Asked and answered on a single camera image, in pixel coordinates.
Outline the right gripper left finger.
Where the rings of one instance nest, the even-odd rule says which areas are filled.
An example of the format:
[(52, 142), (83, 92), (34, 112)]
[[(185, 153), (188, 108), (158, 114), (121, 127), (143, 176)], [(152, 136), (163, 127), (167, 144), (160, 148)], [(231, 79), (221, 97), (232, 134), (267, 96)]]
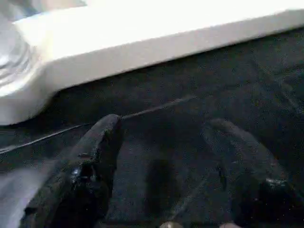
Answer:
[(86, 132), (24, 209), (24, 228), (93, 228), (112, 197), (123, 144), (122, 118), (109, 114)]

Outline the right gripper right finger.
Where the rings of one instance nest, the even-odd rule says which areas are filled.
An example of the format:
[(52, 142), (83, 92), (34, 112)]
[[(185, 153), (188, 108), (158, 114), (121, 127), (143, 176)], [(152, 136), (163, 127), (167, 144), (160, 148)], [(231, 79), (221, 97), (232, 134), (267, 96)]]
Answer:
[(243, 228), (302, 228), (304, 194), (251, 133), (224, 119), (203, 124), (202, 137), (218, 159), (234, 224)]

